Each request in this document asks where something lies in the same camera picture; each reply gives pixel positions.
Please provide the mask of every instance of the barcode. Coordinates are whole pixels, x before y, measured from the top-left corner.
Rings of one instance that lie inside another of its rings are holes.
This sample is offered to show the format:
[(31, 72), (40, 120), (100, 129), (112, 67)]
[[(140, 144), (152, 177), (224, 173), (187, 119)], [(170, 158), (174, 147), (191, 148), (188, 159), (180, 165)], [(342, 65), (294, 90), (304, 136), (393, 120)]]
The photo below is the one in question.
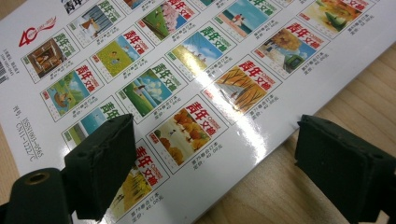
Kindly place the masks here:
[(2, 84), (4, 81), (7, 80), (7, 76), (4, 76), (5, 73), (6, 73), (6, 68), (0, 62), (0, 84)]

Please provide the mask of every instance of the wooden surface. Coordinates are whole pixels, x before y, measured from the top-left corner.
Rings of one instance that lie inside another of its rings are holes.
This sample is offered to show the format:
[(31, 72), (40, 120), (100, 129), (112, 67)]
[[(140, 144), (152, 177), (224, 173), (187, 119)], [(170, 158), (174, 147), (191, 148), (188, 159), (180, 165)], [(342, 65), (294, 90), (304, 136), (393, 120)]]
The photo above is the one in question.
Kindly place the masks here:
[[(23, 0), (0, 0), (0, 19)], [(334, 121), (396, 157), (396, 45), (384, 52), (317, 116)], [(196, 223), (347, 223), (295, 165), (298, 133), (261, 162)], [(0, 130), (0, 204), (18, 171)], [(377, 223), (387, 223), (381, 214)]]

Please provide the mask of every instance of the magazine cover illustration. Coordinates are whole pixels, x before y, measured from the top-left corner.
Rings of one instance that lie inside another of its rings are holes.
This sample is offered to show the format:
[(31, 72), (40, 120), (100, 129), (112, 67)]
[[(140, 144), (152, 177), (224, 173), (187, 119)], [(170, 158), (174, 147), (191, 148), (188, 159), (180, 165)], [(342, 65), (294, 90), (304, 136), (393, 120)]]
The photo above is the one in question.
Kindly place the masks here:
[(108, 83), (153, 47), (133, 26), (92, 55), (92, 60)]
[(85, 62), (42, 91), (41, 96), (57, 121), (102, 87), (100, 79)]
[(277, 74), (287, 78), (327, 43), (325, 38), (292, 20), (254, 52)]
[(273, 1), (279, 3), (282, 7), (287, 7), (294, 0), (273, 0)]
[(118, 23), (124, 15), (111, 1), (100, 1), (67, 25), (83, 48)]
[(131, 208), (143, 202), (146, 196), (169, 179), (169, 175), (144, 140), (136, 143), (136, 153), (135, 166), (105, 214), (108, 223), (116, 223)]
[(195, 96), (153, 130), (148, 139), (174, 174), (226, 129), (227, 126), (217, 114), (200, 97)]
[(123, 114), (124, 112), (120, 106), (114, 98), (110, 96), (99, 104), (91, 113), (63, 132), (62, 136), (64, 137), (64, 141), (70, 150), (72, 150), (108, 119), (113, 119)]
[(131, 14), (135, 8), (139, 7), (145, 0), (113, 0), (126, 14)]
[(281, 83), (248, 55), (203, 90), (203, 94), (234, 124)]
[(139, 123), (151, 111), (178, 93), (187, 84), (172, 66), (161, 58), (149, 70), (118, 91), (122, 104)]
[(199, 9), (205, 10), (216, 0), (191, 0)]
[(299, 17), (326, 36), (335, 38), (369, 6), (365, 0), (356, 1), (355, 4), (349, 2), (317, 0), (300, 13)]
[(188, 2), (167, 0), (155, 7), (148, 15), (137, 22), (139, 28), (159, 45), (166, 37), (173, 34), (187, 21), (193, 19), (198, 12)]
[(207, 67), (234, 47), (235, 43), (209, 22), (166, 56), (189, 81), (193, 81), (204, 76)]
[(238, 42), (278, 12), (268, 0), (237, 0), (214, 18), (221, 28)]
[(78, 53), (78, 47), (67, 32), (62, 29), (51, 39), (23, 57), (22, 62), (33, 82), (37, 83)]
[(89, 0), (61, 0), (62, 4), (64, 5), (64, 9), (66, 10), (67, 14), (72, 14), (77, 9), (79, 9), (82, 5), (84, 5)]

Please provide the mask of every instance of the wooden table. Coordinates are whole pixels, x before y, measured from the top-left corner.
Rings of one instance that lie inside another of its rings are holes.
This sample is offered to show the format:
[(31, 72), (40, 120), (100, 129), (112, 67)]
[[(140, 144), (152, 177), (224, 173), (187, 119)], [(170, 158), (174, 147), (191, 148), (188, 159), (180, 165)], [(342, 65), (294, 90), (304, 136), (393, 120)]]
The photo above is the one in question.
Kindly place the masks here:
[[(0, 19), (24, 0), (0, 1)], [(396, 157), (396, 45), (384, 52), (317, 116), (334, 121)], [(294, 133), (214, 204), (197, 223), (347, 223), (294, 163)], [(0, 204), (18, 170), (0, 128)], [(380, 214), (377, 223), (387, 223)]]

